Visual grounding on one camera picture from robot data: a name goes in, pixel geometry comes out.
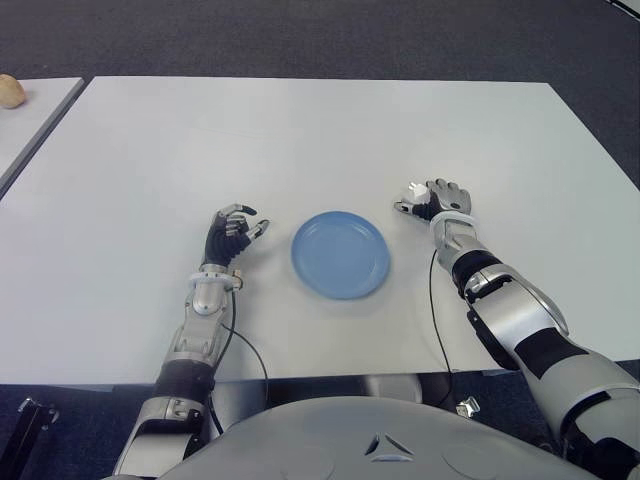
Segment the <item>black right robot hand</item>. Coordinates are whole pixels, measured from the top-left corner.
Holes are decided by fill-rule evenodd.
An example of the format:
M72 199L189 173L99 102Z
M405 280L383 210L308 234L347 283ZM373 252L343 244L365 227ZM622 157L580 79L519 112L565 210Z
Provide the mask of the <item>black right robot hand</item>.
M431 221L436 215L448 211L469 215L472 202L467 190L454 182L437 178L425 183L410 182L393 206L405 215Z

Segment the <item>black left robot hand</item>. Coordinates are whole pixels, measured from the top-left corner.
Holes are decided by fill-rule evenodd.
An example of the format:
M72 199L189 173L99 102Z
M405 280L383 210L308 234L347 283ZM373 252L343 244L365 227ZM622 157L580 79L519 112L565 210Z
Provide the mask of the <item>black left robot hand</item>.
M250 226L247 217L257 211L250 206L234 203L214 215L205 240L202 265L227 268L231 261L269 228L270 221L263 219Z

